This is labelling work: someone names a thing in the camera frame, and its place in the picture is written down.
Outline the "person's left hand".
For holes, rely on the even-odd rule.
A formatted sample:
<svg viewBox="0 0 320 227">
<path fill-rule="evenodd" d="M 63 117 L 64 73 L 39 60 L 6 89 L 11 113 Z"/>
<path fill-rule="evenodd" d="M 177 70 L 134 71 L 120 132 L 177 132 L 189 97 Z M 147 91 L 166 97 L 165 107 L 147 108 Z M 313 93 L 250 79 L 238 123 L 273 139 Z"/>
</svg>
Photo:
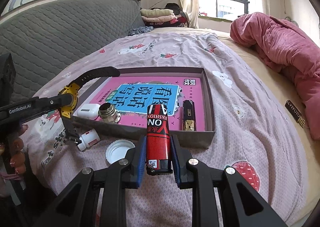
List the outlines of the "person's left hand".
<svg viewBox="0 0 320 227">
<path fill-rule="evenodd" d="M 5 179 L 20 179 L 26 172 L 24 143 L 20 138 L 28 130 L 26 124 L 2 124 L 1 125 L 1 157 L 4 162 Z"/>
</svg>

